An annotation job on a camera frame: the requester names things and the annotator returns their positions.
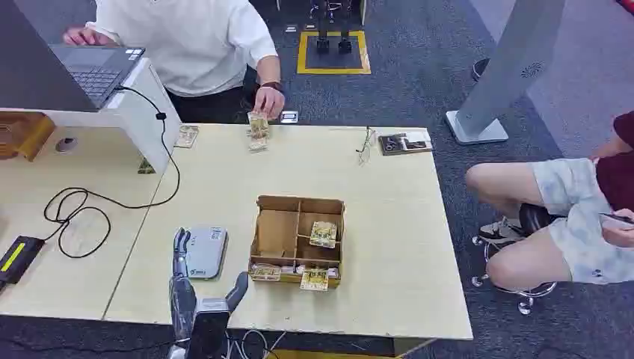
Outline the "person's right hand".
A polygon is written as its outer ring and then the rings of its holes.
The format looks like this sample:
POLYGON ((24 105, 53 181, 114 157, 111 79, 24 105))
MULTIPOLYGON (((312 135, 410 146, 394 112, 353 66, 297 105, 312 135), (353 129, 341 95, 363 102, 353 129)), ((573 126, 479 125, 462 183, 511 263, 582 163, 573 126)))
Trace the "person's right hand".
POLYGON ((117 43, 105 34, 88 27, 69 28, 63 34, 63 41, 73 46, 116 46, 117 43))

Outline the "person's left hand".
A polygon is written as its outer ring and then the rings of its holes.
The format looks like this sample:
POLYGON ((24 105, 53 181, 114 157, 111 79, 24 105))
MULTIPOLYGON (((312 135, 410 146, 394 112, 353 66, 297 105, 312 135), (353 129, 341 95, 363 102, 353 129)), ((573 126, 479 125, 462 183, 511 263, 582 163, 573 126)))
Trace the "person's left hand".
POLYGON ((281 114, 285 101, 285 96, 279 90, 260 87, 256 92, 253 112, 265 116, 268 120, 273 120, 281 114))

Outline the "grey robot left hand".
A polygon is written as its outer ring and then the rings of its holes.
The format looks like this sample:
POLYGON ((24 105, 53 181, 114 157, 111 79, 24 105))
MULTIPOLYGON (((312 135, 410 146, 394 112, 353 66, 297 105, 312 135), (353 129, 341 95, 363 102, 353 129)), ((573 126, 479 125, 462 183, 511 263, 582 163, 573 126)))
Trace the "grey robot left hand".
MULTIPOLYGON (((184 228, 179 228, 173 240, 172 277, 169 283, 171 322, 175 334, 175 346, 185 347, 189 342, 194 327, 194 311, 197 305, 197 296, 191 281, 188 278, 186 263, 187 243, 191 233, 184 228)), ((241 272, 236 278, 236 284, 225 296, 225 302, 229 313, 237 308, 248 289, 249 276, 246 271, 241 272)), ((207 342, 220 343, 224 338, 225 329, 214 329, 209 334, 207 342)))

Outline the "seated person's hand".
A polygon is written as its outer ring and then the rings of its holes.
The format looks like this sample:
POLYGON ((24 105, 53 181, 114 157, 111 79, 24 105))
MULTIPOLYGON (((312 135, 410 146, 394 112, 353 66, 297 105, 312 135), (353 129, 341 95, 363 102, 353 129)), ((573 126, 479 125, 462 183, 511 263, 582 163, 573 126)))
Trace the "seated person's hand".
POLYGON ((633 247, 633 228, 622 229, 615 225, 608 224, 607 221, 601 222, 602 236, 606 242, 621 248, 633 247))

